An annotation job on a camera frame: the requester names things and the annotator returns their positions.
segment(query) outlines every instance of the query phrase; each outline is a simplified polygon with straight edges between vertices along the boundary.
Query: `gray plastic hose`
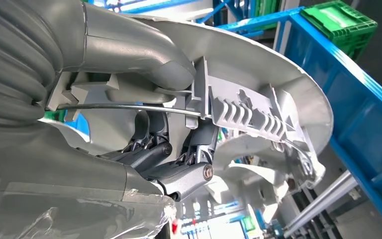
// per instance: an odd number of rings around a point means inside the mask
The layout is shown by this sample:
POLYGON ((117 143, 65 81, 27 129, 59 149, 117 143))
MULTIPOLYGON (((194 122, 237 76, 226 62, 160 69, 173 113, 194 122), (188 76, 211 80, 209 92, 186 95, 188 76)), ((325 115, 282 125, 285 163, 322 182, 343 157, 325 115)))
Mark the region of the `gray plastic hose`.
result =
POLYGON ((172 90, 188 87, 195 74, 166 35, 139 21, 80 0, 0 0, 2 190, 22 182, 158 192, 133 169, 73 149, 37 121, 39 102, 62 71, 138 72, 172 90))

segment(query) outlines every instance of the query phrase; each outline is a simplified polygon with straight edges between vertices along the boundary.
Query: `green plastic crate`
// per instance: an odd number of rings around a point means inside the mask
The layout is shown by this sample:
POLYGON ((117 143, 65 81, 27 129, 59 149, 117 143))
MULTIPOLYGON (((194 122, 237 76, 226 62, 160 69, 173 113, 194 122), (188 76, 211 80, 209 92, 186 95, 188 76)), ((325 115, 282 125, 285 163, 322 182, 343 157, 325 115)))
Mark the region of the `green plastic crate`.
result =
MULTIPOLYGON (((256 0, 256 16, 264 16, 270 13, 277 12, 279 9, 278 4, 280 0, 256 0)), ((272 23, 260 27, 260 30, 267 30, 270 28, 275 28, 278 24, 272 23)))
POLYGON ((341 1, 314 5, 301 11, 301 15, 354 60, 359 58, 378 25, 341 1))

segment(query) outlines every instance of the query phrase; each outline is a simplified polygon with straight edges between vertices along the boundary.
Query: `transparent plastic wrap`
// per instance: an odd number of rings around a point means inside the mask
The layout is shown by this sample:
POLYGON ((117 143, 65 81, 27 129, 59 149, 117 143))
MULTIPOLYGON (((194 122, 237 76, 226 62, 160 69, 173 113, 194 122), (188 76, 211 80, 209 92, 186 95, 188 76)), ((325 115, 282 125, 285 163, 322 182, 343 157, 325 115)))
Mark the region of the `transparent plastic wrap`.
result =
POLYGON ((151 239, 175 217, 167 196, 0 182, 0 239, 151 239))

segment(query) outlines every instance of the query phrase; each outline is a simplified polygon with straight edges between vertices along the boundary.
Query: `screw head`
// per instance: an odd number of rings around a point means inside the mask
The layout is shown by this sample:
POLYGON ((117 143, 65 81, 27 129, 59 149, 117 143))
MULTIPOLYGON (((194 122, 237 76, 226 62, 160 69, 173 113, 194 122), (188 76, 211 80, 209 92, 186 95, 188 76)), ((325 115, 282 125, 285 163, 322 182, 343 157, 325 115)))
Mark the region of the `screw head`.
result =
POLYGON ((171 144, 166 144, 165 146, 163 146, 163 154, 164 155, 171 155, 172 153, 172 145, 171 144))
POLYGON ((206 164, 203 168, 203 177, 205 180, 210 181, 210 179, 213 177, 214 170, 211 164, 206 164))

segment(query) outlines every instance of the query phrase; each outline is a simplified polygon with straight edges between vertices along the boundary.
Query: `metal rail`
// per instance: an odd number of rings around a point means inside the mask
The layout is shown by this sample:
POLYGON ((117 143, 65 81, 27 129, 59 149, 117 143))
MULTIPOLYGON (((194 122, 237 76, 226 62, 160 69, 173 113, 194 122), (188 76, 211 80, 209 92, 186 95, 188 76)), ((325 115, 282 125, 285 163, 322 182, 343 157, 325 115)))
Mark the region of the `metal rail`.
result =
POLYGON ((347 170, 332 183, 318 198, 306 207, 298 217, 293 219, 287 226, 285 238, 290 237, 295 231, 320 214, 323 210, 336 202, 358 185, 354 177, 347 170))
POLYGON ((58 110, 85 110, 85 109, 119 109, 119 110, 143 110, 143 111, 159 111, 174 114, 182 114, 186 116, 200 117, 200 112, 187 111, 175 108, 158 107, 158 106, 141 106, 127 104, 82 104, 72 106, 59 106, 58 110))

